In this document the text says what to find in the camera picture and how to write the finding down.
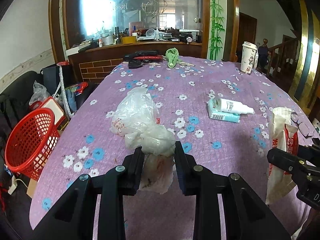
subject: power strip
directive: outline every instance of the power strip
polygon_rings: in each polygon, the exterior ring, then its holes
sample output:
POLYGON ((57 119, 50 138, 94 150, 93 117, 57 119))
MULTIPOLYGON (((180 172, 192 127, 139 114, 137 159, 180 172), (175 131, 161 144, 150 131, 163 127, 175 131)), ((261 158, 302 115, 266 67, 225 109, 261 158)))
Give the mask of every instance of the power strip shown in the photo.
POLYGON ((18 184, 17 184, 17 181, 16 181, 16 177, 13 175, 12 178, 11 178, 11 186, 9 187, 8 189, 8 193, 10 195, 12 195, 12 193, 15 191, 15 189, 17 188, 18 184))

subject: brick pattern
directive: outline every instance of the brick pattern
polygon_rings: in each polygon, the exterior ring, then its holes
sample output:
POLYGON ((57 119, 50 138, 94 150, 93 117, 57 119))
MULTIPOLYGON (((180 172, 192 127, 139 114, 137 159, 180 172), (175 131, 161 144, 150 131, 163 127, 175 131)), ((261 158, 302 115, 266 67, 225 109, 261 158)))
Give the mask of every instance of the brick pattern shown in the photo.
POLYGON ((100 84, 111 71, 118 66, 123 59, 110 59, 80 63, 80 71, 84 82, 94 82, 100 84))

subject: floral tablecloth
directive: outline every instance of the floral tablecloth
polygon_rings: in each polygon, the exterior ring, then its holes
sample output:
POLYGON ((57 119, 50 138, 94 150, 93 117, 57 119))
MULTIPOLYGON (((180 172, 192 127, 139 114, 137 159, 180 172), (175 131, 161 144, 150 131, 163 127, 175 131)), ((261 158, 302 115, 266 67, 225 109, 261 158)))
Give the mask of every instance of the floral tablecloth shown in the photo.
MULTIPOLYGON (((239 72, 238 63, 192 57, 182 60, 195 66, 170 69, 163 62, 129 70, 126 64, 120 64, 105 78, 71 120, 42 172, 30 208, 33 228, 80 174, 104 174, 132 153, 125 148, 124 139, 109 128, 118 104, 137 86, 148 88, 159 109, 161 124, 175 134, 198 164, 226 176, 239 173, 265 200, 266 155, 271 147, 268 124, 273 107, 294 109, 299 122, 310 131, 314 128, 299 106, 256 70, 247 75, 239 72), (242 115, 240 123, 209 119, 206 103, 213 96, 240 101, 253 107, 255 114, 242 115)), ((312 144, 300 132, 299 143, 312 144)), ((270 206, 290 233, 302 225, 309 211, 295 197, 296 191, 270 206)), ((138 191, 134 197, 124 196, 128 239, 192 239, 194 216, 195 197, 182 195, 175 172, 172 185, 163 195, 138 191)))

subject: red and white wrapper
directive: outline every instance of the red and white wrapper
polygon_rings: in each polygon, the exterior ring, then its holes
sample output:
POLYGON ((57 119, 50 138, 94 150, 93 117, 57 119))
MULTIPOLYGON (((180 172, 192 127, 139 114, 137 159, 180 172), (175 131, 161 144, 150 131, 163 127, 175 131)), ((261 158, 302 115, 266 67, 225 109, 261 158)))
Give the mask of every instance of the red and white wrapper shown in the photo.
MULTIPOLYGON (((299 146, 298 128, 291 125, 291 113, 292 110, 289 108, 274 108, 269 134, 271 135, 273 148, 297 155, 299 146)), ((270 164, 266 204, 276 202, 287 195, 295 186, 291 174, 270 164)))

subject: red plastic basket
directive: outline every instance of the red plastic basket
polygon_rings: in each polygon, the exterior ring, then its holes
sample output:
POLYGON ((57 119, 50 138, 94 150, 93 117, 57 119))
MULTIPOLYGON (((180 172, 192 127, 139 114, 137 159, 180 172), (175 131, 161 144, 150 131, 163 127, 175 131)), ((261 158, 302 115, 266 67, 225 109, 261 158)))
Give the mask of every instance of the red plastic basket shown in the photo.
POLYGON ((5 148, 8 168, 38 181, 59 137, 51 109, 32 111, 14 127, 9 136, 5 148))

